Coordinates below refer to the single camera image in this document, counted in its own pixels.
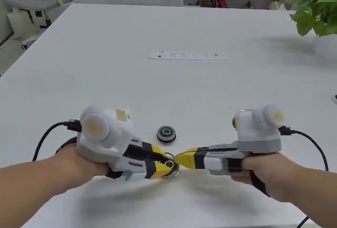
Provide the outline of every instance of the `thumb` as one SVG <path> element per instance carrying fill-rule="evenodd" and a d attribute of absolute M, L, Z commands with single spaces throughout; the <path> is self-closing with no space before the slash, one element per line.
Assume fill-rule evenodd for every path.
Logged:
<path fill-rule="evenodd" d="M 257 170 L 261 167 L 261 156 L 248 156 L 242 162 L 242 168 L 246 170 Z"/>

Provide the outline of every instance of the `white power strip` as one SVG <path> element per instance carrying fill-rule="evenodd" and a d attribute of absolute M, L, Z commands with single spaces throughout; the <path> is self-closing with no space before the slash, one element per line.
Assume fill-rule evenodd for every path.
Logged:
<path fill-rule="evenodd" d="M 218 53 L 196 53 L 196 52 L 152 52 L 149 58 L 155 60 L 195 60 L 195 61 L 226 61 Z"/>

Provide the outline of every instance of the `cable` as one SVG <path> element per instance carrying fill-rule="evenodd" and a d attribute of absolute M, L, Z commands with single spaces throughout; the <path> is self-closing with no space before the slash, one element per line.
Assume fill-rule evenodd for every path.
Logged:
<path fill-rule="evenodd" d="M 302 222 L 296 228 L 301 228 L 308 220 L 309 220 L 309 217 L 306 216 L 305 219 L 303 219 Z"/>
<path fill-rule="evenodd" d="M 32 161 L 36 161 L 37 159 L 37 156 L 38 156 L 38 153 L 41 149 L 41 146 L 43 144 L 43 142 L 45 141 L 45 139 L 47 138 L 47 136 L 49 135 L 49 133 L 61 126 L 61 125 L 64 125 L 64 126 L 67 126 L 67 129 L 70 130 L 70 131 L 73 131 L 73 132 L 81 132 L 82 131 L 82 126 L 81 126 L 81 123 L 79 122 L 79 120 L 73 120 L 73 119 L 70 119 L 69 121 L 65 121 L 65 122 L 59 122 L 59 123 L 56 123 L 54 125 L 52 125 L 42 136 L 42 138 L 40 139 L 39 143 L 37 144 L 37 147 L 35 149 L 35 153 L 34 153 L 34 157 L 32 159 Z"/>
<path fill-rule="evenodd" d="M 323 158 L 323 162 L 324 162 L 324 167 L 325 167 L 325 170 L 326 171 L 329 171 L 329 165 L 328 165 L 328 161 L 326 159 L 326 156 L 323 152 L 323 150 L 321 149 L 321 147 L 319 146 L 319 144 L 309 135 L 305 134 L 304 132 L 300 132 L 300 131 L 294 131 L 292 129 L 290 129 L 290 127 L 287 127 L 287 126 L 282 126 L 279 128 L 279 131 L 281 133 L 281 135 L 287 135 L 287 136 L 290 136 L 292 134 L 298 134 L 298 135 L 301 135 L 303 137 L 306 137 L 308 140 L 311 141 L 311 143 L 314 144 L 314 146 L 318 149 L 318 151 L 320 152 L 320 154 L 322 155 L 322 158 Z M 296 227 L 296 228 L 301 228 L 305 223 L 306 221 L 309 220 L 309 217 L 305 217 L 305 219 L 302 220 L 302 222 Z"/>
<path fill-rule="evenodd" d="M 329 171 L 329 165 L 328 165 L 328 161 L 326 160 L 326 156 L 323 152 L 323 150 L 321 149 L 321 147 L 318 145 L 318 143 L 309 135 L 303 133 L 303 132 L 299 132 L 299 131 L 293 131 L 292 130 L 292 133 L 293 134 L 298 134 L 298 135 L 301 135 L 303 137 L 306 137 L 308 140 L 310 140 L 314 146 L 316 146 L 316 148 L 318 149 L 318 151 L 320 152 L 320 154 L 322 155 L 322 158 L 323 158 L 323 162 L 324 162 L 324 167 L 325 167 L 325 170 L 326 171 Z"/>
<path fill-rule="evenodd" d="M 38 156 L 38 153 L 39 153 L 39 151 L 40 151 L 40 149 L 41 149 L 41 146 L 42 146 L 43 142 L 45 141 L 45 139 L 47 138 L 48 134 L 49 134 L 53 129 L 55 129 L 55 128 L 58 127 L 58 126 L 61 126 L 61 125 L 66 126 L 67 123 L 68 123 L 68 122 L 59 122 L 59 123 L 57 123 L 57 124 L 54 124 L 54 125 L 52 125 L 52 126 L 51 126 L 51 127 L 50 127 L 50 128 L 43 134 L 42 138 L 40 139 L 39 143 L 37 144 L 37 147 L 36 147 L 36 149 L 35 149 L 35 153 L 34 153 L 34 157 L 33 157 L 32 161 L 36 161 L 37 156 Z"/>

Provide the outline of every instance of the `forearm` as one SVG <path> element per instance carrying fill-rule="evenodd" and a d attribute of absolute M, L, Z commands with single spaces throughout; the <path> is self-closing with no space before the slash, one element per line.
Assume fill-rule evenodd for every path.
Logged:
<path fill-rule="evenodd" d="M 66 175 L 51 159 L 0 169 L 0 227 L 21 227 L 54 195 L 64 192 L 66 183 Z"/>
<path fill-rule="evenodd" d="M 290 202 L 321 227 L 337 227 L 337 174 L 301 168 L 290 182 Z"/>

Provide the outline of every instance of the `table surface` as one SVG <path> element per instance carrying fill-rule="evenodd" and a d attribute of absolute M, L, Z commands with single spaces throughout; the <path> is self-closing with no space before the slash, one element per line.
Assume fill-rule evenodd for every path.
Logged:
<path fill-rule="evenodd" d="M 337 65 L 316 58 L 313 45 L 287 12 L 74 4 L 0 78 L 0 167 L 29 161 L 49 126 L 79 118 L 89 104 L 131 109 L 135 133 L 159 146 L 156 130 L 173 126 L 177 140 L 163 149 L 174 154 L 231 143 L 238 109 L 275 103 L 337 171 Z M 148 58 L 160 50 L 217 52 L 227 61 Z M 72 136 L 56 129 L 39 158 Z M 301 136 L 283 137 L 283 152 L 323 168 Z M 94 179 L 54 197 L 24 227 L 239 227 L 303 217 L 228 177 L 182 170 L 173 181 Z"/>

